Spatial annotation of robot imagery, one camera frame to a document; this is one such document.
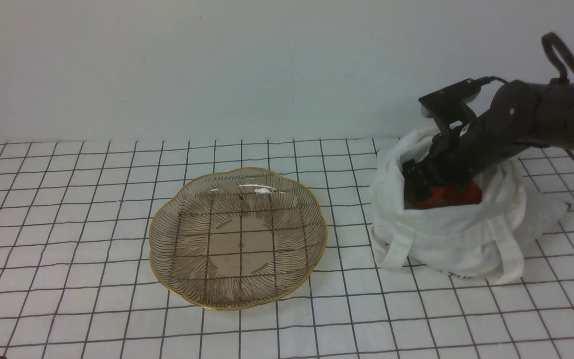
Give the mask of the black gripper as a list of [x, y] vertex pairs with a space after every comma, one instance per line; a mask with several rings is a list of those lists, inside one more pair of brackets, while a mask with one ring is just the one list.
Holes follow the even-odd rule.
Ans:
[[437, 188], [465, 184], [491, 166], [536, 147], [532, 134], [541, 102], [540, 84], [513, 80], [497, 90], [476, 120], [452, 124], [446, 136], [439, 131], [425, 159], [402, 163], [407, 200], [429, 200]]

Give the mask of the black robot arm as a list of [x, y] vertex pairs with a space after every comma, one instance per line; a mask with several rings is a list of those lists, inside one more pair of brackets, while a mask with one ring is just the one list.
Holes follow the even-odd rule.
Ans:
[[513, 80], [476, 116], [468, 104], [493, 80], [465, 79], [419, 99], [439, 132], [423, 159], [403, 162], [405, 198], [428, 200], [433, 187], [465, 185], [529, 148], [574, 152], [574, 84]]

